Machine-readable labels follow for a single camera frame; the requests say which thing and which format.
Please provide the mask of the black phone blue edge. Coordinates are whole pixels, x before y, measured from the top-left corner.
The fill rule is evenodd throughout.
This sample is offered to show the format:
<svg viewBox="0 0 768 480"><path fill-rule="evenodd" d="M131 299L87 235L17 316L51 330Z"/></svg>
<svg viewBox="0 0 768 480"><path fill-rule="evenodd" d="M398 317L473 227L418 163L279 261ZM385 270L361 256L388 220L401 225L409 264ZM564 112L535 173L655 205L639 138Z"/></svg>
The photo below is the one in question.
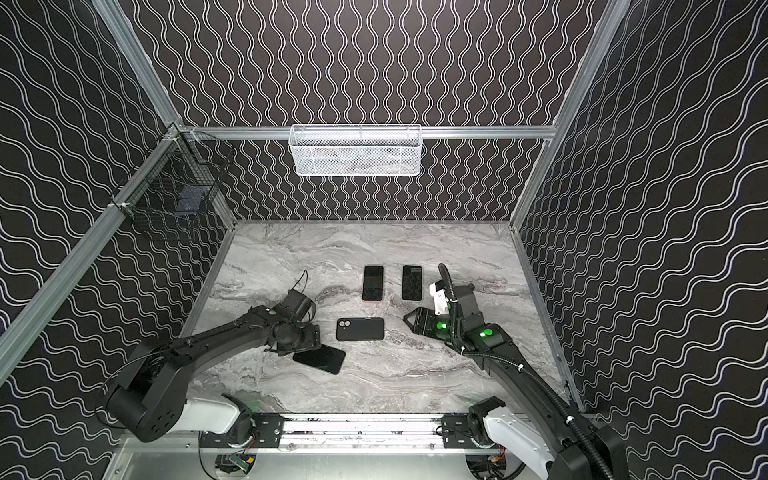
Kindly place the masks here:
<svg viewBox="0 0 768 480"><path fill-rule="evenodd" d="M338 375L340 373L345 358L345 351L328 345L321 345L316 350L294 353L292 357L292 359L299 364L332 375Z"/></svg>

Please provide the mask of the black phone case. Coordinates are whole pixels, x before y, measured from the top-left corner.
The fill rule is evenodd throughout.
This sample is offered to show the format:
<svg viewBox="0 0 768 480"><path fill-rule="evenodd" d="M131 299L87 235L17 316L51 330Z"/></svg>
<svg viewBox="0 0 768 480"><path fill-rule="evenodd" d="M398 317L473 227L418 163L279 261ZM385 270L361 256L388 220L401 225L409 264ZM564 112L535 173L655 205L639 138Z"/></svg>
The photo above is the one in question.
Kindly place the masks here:
<svg viewBox="0 0 768 480"><path fill-rule="evenodd" d="M340 342L381 341L385 338L385 322L380 317L340 318L336 340Z"/></svg>

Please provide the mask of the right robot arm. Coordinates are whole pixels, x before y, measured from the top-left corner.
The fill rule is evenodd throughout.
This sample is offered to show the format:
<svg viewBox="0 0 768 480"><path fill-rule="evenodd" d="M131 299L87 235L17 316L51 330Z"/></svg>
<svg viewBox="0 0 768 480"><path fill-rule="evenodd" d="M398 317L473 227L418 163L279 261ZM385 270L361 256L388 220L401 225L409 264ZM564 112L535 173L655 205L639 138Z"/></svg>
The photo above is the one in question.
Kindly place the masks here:
<svg viewBox="0 0 768 480"><path fill-rule="evenodd" d="M473 285L436 283L432 309L418 307L404 323L416 335L444 342L473 360L522 408L521 415L496 399L478 404L475 442L497 444L541 479L626 479L625 443L562 398L532 367L512 337L485 320Z"/></svg>

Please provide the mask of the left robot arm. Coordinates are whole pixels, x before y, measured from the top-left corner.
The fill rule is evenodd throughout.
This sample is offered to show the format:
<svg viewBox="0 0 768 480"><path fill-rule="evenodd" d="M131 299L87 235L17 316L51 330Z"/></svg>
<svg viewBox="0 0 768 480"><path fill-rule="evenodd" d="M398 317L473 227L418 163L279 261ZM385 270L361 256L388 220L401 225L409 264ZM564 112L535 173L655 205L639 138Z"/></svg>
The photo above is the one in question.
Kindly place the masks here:
<svg viewBox="0 0 768 480"><path fill-rule="evenodd" d="M193 398L196 377L247 350L265 347L279 356L320 348L316 304L291 289L278 304L249 308L235 320L167 342L139 345L128 362L106 381L100 400L106 413L138 440L149 443L169 432L221 435L231 446L255 436L252 410L225 395L221 400Z"/></svg>

